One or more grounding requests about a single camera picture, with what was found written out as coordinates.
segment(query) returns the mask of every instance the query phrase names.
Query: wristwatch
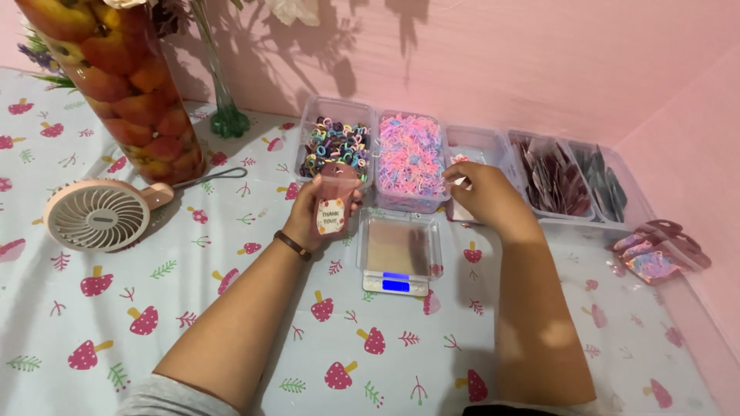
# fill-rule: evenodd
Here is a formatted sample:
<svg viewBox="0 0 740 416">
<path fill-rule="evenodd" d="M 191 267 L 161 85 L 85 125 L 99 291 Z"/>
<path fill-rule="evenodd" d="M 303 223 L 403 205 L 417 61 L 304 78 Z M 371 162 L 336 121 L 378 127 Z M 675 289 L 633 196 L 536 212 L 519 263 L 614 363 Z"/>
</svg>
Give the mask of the wristwatch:
<svg viewBox="0 0 740 416">
<path fill-rule="evenodd" d="M 288 247 L 290 247 L 293 250 L 295 250 L 295 252 L 298 253 L 298 255 L 300 256 L 300 258 L 302 258 L 303 261 L 305 261 L 306 263 L 309 262 L 309 261 L 311 261 L 311 253 L 309 253 L 308 251 L 306 251 L 306 249 L 304 249 L 298 243 L 296 243 L 295 241 L 293 241 L 290 237 L 288 237 L 287 235 L 285 235 L 285 233 L 283 232 L 282 229 L 279 229 L 275 233 L 275 235 L 273 236 L 273 239 L 275 239 L 275 238 L 280 239 L 280 241 L 282 241 L 285 244 L 287 244 Z"/>
</svg>

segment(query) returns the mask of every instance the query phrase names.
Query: tablecloth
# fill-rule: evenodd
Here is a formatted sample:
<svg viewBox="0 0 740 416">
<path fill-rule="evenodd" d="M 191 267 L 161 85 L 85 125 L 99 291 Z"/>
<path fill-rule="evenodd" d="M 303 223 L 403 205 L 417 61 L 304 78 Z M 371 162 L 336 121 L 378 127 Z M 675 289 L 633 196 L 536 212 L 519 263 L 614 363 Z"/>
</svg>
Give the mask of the tablecloth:
<svg viewBox="0 0 740 416">
<path fill-rule="evenodd" d="M 52 192 L 82 178 L 146 184 L 129 163 L 113 165 L 123 155 L 79 93 L 47 87 L 0 70 L 0 244 L 10 247 L 0 247 L 0 415 L 111 415 L 219 296 L 219 279 L 259 255 L 239 254 L 243 246 L 264 247 L 282 226 L 294 197 L 298 120 L 247 113 L 251 130 L 225 141 L 209 132 L 215 107 L 187 102 L 209 158 L 227 158 L 211 171 L 246 167 L 248 176 L 179 191 L 128 249 L 81 253 L 46 234 L 41 216 Z M 22 107 L 11 111 L 15 104 Z M 42 135 L 42 123 L 61 133 Z M 370 192 L 363 207 L 372 200 Z M 426 299 L 364 292 L 352 231 L 312 264 L 278 331 L 253 414 L 459 415 L 471 399 L 495 397 L 497 237 L 448 222 L 443 213 L 436 218 L 445 269 Z M 482 257 L 476 263 L 465 255 L 471 242 Z M 717 415 L 652 289 L 625 304 L 624 281 L 604 266 L 605 254 L 574 254 L 551 243 L 567 275 L 564 290 L 600 414 Z M 86 290 L 98 273 L 102 288 Z M 601 286 L 589 289 L 593 281 Z M 311 313 L 319 293 L 334 304 L 323 322 Z M 136 312 L 154 311 L 148 335 L 131 330 Z M 385 350 L 368 353 L 360 329 L 382 336 Z M 324 376 L 336 363 L 353 362 L 350 387 L 327 385 Z"/>
</svg>

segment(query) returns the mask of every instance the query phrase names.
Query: blue display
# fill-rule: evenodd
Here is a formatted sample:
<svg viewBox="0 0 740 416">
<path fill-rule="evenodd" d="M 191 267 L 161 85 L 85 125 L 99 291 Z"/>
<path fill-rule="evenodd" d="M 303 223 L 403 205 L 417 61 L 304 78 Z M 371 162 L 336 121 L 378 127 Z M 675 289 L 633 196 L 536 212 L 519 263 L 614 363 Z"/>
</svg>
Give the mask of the blue display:
<svg viewBox="0 0 740 416">
<path fill-rule="evenodd" d="M 392 290 L 393 292 L 408 292 L 409 285 L 406 282 L 383 281 L 383 290 Z"/>
<path fill-rule="evenodd" d="M 383 272 L 384 278 L 391 278 L 391 279 L 406 279 L 408 280 L 408 275 L 403 275 L 401 273 L 393 273 L 393 272 Z"/>
</svg>

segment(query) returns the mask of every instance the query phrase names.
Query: hand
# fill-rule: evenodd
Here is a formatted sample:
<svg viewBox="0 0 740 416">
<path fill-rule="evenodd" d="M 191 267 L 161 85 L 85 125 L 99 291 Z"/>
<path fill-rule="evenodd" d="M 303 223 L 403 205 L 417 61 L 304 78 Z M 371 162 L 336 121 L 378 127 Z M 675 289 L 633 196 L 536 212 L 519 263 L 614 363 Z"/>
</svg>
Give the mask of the hand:
<svg viewBox="0 0 740 416">
<path fill-rule="evenodd" d="M 494 229 L 503 243 L 544 238 L 532 210 L 498 168 L 464 161 L 442 176 L 450 182 L 465 178 L 461 185 L 452 186 L 452 198 Z"/>
<path fill-rule="evenodd" d="M 362 184 L 362 181 L 357 180 L 357 187 Z M 299 246 L 314 252 L 323 241 L 322 238 L 317 238 L 311 234 L 311 227 L 316 226 L 314 220 L 314 208 L 316 206 L 316 191 L 321 185 L 321 175 L 316 175 L 310 182 L 306 182 L 298 191 L 298 197 L 293 203 L 293 207 L 290 209 L 290 216 L 283 227 L 283 233 L 287 235 L 291 240 L 295 241 Z M 362 197 L 360 191 L 357 189 L 352 193 L 354 200 L 359 200 Z M 357 210 L 357 204 L 352 202 L 350 207 L 350 215 L 354 215 Z"/>
</svg>

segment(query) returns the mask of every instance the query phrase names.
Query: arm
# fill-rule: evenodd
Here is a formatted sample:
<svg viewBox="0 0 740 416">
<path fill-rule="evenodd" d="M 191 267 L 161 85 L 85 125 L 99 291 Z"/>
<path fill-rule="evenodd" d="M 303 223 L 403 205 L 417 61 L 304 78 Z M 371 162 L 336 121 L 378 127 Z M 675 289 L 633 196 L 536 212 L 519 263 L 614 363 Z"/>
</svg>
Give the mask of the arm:
<svg viewBox="0 0 740 416">
<path fill-rule="evenodd" d="M 320 181 L 317 178 L 301 188 L 283 228 L 288 237 L 310 252 L 320 245 L 309 234 L 314 193 Z M 307 264 L 284 242 L 271 242 L 185 331 L 154 373 L 243 412 L 257 389 L 296 280 L 306 268 Z"/>
<path fill-rule="evenodd" d="M 462 162 L 443 175 L 466 177 L 452 197 L 498 233 L 502 244 L 496 323 L 502 400 L 570 406 L 596 399 L 576 328 L 542 229 L 495 167 Z"/>
</svg>

